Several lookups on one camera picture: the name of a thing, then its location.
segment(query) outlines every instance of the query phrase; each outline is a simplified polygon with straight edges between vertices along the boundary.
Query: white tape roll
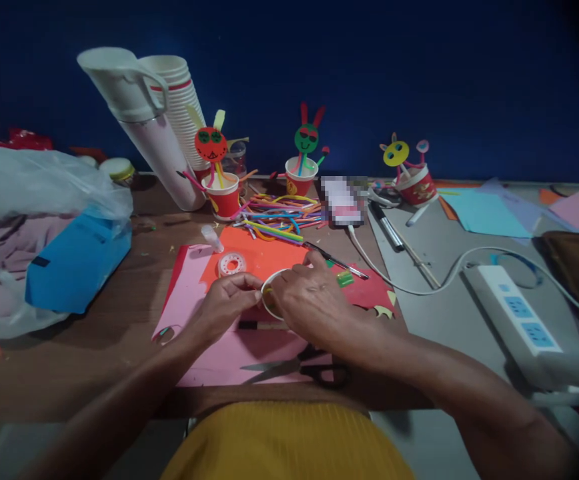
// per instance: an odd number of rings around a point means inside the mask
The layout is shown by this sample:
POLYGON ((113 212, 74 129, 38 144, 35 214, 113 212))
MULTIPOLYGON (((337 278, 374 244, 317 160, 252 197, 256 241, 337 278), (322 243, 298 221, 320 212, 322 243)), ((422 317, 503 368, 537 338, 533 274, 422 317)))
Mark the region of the white tape roll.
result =
POLYGON ((227 277, 247 270, 245 257, 238 252, 229 252, 218 261, 219 277, 227 277))

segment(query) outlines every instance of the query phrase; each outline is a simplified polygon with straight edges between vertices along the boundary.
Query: pink cloth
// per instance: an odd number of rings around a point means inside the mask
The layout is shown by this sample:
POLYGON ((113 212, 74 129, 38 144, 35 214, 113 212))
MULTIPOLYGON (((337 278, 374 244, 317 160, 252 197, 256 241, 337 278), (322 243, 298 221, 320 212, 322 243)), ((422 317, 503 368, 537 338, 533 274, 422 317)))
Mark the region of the pink cloth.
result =
MULTIPOLYGON (((73 217, 20 215, 0 221, 0 270, 10 272, 17 281, 24 282, 30 262, 72 220, 73 217)), ((0 317, 10 315, 14 305, 9 290, 0 284, 0 317)))

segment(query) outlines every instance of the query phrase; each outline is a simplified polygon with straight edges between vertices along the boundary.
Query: power strip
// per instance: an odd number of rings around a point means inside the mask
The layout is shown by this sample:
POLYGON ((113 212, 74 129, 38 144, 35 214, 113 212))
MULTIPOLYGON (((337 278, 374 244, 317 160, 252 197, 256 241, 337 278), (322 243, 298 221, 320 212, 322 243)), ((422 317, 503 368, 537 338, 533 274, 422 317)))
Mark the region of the power strip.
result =
POLYGON ((464 274, 528 382, 546 390, 562 389, 538 357, 563 350, 505 269, 479 265, 464 274))

